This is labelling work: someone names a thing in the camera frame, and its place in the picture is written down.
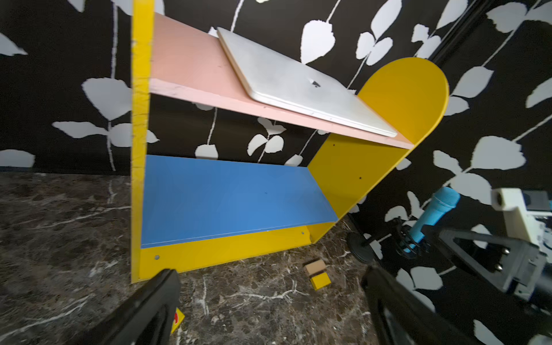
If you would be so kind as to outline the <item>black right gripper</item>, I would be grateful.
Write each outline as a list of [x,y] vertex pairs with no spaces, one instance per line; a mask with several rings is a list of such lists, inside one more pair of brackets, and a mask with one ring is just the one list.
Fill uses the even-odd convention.
[[536,245],[437,226],[425,226],[424,235],[456,267],[502,293],[551,310],[551,263]]

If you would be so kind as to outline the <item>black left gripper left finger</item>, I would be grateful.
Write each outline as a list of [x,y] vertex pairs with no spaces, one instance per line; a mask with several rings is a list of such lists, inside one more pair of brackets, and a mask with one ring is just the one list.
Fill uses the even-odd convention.
[[181,285],[162,270],[74,344],[168,344]]

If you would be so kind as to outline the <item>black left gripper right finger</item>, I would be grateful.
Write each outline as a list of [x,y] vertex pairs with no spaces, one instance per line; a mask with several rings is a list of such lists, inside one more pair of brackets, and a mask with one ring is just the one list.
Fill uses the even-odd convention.
[[381,344],[473,344],[378,265],[361,281]]

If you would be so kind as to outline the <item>silver laptop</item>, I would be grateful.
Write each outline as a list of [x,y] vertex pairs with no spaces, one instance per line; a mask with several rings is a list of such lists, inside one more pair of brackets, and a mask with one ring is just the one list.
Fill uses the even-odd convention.
[[250,98],[365,132],[398,135],[336,79],[222,27],[217,35]]

